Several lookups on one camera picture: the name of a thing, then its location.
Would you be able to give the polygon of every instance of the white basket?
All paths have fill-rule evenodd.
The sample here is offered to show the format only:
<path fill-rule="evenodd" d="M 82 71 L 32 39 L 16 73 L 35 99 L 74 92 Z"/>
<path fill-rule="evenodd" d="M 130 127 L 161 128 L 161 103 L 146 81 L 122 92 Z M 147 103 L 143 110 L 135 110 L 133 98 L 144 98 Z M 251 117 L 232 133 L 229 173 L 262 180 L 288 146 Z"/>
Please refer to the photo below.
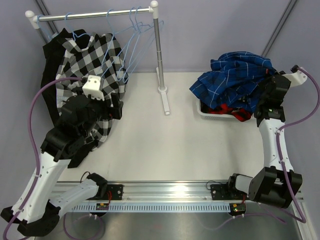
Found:
<path fill-rule="evenodd" d="M 200 114 L 201 118 L 202 119 L 209 119 L 209 120 L 228 120 L 228 121 L 238 121 L 238 119 L 235 118 L 235 116 L 233 115 L 230 115 L 230 114 L 211 114 L 211 113 L 204 113 L 201 111 L 201 103 L 200 103 L 200 100 L 196 101 L 196 110 L 197 112 Z"/>

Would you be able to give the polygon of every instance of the red fabric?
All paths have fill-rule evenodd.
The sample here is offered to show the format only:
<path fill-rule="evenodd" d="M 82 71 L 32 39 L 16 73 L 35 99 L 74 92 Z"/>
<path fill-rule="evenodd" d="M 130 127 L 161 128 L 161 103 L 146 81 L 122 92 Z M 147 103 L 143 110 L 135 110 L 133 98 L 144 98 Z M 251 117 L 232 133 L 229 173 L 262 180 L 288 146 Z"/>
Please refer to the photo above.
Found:
<path fill-rule="evenodd" d="M 227 104 L 222 104 L 221 106 L 216 107 L 215 109 L 208 108 L 208 114 L 229 114 L 233 115 L 240 122 L 245 122 L 251 118 L 252 112 L 246 111 L 244 108 L 236 110 L 232 107 L 228 107 Z"/>

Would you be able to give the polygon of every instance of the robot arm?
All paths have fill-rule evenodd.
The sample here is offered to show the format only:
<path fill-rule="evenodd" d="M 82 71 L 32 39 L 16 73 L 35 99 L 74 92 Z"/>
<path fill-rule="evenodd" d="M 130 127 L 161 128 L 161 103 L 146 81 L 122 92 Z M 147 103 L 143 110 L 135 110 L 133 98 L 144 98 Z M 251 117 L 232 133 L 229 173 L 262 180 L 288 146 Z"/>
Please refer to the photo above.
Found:
<path fill-rule="evenodd" d="M 228 180 L 229 188 L 246 193 L 251 201 L 279 208 L 289 207 L 292 197 L 278 154 L 276 135 L 278 129 L 285 125 L 284 109 L 281 106 L 285 94 L 290 87 L 301 85 L 307 80 L 307 76 L 297 71 L 297 67 L 292 68 L 293 74 L 274 75 L 259 84 L 263 94 L 254 117 L 262 136 L 264 168 L 253 178 L 235 173 Z M 302 185 L 302 176 L 294 172 L 290 163 L 284 129 L 280 132 L 279 140 L 283 154 L 282 161 L 288 172 L 293 193 L 296 194 Z"/>
<path fill-rule="evenodd" d="M 70 97 L 61 108 L 54 128 L 45 136 L 41 145 L 40 174 L 34 171 L 23 194 L 12 207 L 4 208 L 1 217 L 9 222 L 20 212 L 14 223 L 18 231 L 26 237 L 43 237 L 58 224 L 60 218 L 74 206 L 89 198 L 102 198 L 107 191 L 107 180 L 96 173 L 90 174 L 78 186 L 60 196 L 49 199 L 53 187 L 71 158 L 85 144 L 85 139 L 95 124 L 101 119 L 120 119 L 123 103 L 116 93 L 111 94 L 113 106 L 107 105 L 101 91 L 100 77 L 90 75 L 83 85 L 84 94 Z M 19 210 L 25 200 L 34 178 L 38 178 L 35 188 L 23 210 Z"/>

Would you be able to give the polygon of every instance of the blue plaid shirt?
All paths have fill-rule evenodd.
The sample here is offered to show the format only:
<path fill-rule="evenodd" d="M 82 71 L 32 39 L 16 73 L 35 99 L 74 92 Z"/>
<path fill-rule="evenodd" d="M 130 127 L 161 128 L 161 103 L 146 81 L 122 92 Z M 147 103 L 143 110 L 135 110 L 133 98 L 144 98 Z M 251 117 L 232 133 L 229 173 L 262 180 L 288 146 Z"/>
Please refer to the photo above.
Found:
<path fill-rule="evenodd" d="M 276 72 L 270 59 L 247 51 L 225 53 L 210 65 L 212 71 L 202 74 L 190 90 L 212 109 L 227 104 L 253 113 L 262 93 L 258 83 Z"/>

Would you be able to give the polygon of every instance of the tabletop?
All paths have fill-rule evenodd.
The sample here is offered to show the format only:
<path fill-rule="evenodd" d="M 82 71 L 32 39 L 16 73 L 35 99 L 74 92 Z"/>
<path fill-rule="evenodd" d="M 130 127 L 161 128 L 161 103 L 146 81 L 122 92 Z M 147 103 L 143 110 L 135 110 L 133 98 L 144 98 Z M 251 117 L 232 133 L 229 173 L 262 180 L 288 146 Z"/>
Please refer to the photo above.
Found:
<path fill-rule="evenodd" d="M 227 180 L 254 177 L 264 166 L 256 121 L 202 119 L 189 90 L 200 72 L 165 73 L 170 115 L 165 115 L 155 73 L 131 75 L 122 119 L 106 142 L 59 181 L 78 181 L 85 171 L 108 181 Z"/>

